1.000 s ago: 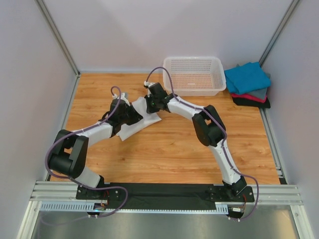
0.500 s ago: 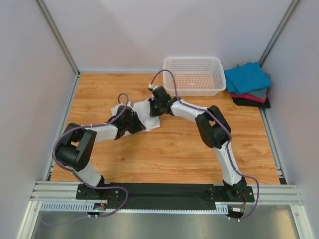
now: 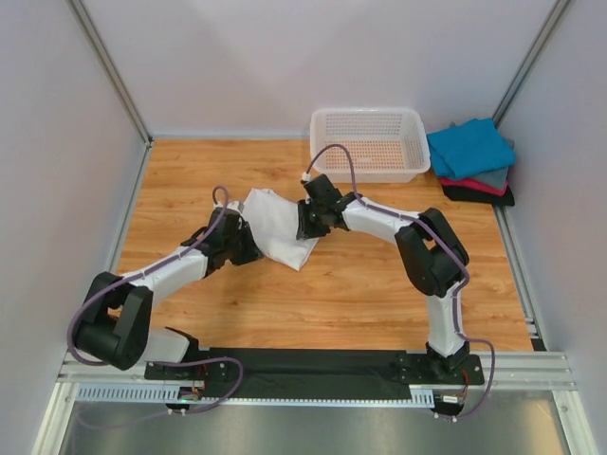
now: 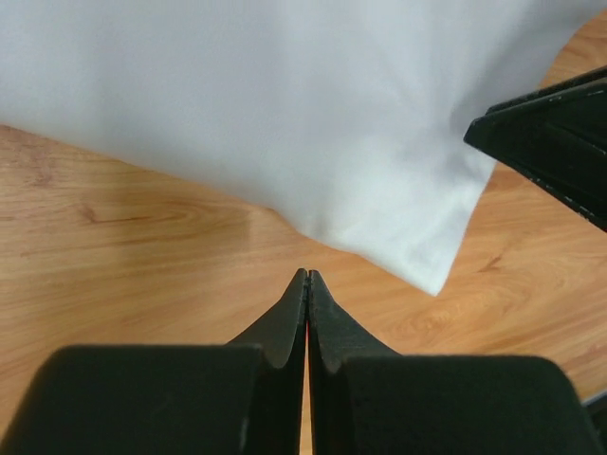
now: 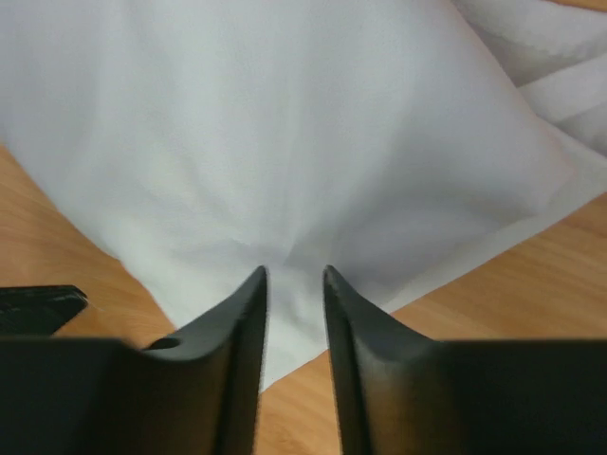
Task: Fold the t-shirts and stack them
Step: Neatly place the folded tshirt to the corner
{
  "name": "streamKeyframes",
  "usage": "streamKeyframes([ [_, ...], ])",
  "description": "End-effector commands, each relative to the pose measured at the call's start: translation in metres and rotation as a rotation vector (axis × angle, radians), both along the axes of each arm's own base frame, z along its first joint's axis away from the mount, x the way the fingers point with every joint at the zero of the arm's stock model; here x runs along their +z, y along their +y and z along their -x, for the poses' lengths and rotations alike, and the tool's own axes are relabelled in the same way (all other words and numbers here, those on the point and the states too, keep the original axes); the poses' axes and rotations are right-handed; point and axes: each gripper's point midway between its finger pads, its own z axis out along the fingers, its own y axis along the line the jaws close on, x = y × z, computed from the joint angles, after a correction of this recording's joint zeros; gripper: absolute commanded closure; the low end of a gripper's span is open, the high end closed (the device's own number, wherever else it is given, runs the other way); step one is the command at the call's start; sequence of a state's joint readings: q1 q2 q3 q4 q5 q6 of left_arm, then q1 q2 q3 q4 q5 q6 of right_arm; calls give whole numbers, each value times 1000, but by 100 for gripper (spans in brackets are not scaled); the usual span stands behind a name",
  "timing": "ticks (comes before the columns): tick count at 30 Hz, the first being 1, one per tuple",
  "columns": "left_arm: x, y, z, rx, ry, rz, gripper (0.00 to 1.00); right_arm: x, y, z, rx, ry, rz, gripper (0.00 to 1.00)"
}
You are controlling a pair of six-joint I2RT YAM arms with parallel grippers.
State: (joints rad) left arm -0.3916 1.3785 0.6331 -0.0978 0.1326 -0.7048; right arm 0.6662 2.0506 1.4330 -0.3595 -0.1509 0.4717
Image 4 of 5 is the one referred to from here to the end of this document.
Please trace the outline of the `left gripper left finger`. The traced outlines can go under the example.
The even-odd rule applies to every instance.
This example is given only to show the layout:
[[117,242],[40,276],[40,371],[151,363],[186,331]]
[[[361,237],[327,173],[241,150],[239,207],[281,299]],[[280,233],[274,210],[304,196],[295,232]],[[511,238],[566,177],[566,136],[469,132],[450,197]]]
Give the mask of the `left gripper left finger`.
[[307,274],[223,345],[76,345],[34,375],[5,454],[296,454]]

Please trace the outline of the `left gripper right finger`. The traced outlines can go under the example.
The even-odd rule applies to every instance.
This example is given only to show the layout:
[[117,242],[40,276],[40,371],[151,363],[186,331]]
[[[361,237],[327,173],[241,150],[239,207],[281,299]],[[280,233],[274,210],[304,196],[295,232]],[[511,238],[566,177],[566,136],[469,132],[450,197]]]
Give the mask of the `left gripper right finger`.
[[601,454],[572,383],[522,355],[402,355],[311,272],[308,355],[317,454]]

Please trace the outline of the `white t shirt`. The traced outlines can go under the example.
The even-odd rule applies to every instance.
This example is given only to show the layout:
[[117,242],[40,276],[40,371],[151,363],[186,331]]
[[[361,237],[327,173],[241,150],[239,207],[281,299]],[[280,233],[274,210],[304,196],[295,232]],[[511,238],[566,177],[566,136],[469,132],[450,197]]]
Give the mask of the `white t shirt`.
[[197,180],[438,294],[464,142],[602,1],[5,1],[1,121]]

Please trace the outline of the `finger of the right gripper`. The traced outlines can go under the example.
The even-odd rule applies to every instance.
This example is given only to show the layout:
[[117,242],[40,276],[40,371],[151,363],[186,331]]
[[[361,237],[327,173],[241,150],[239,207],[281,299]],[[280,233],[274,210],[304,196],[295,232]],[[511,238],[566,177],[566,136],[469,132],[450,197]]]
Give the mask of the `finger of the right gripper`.
[[606,229],[606,68],[490,107],[464,141]]

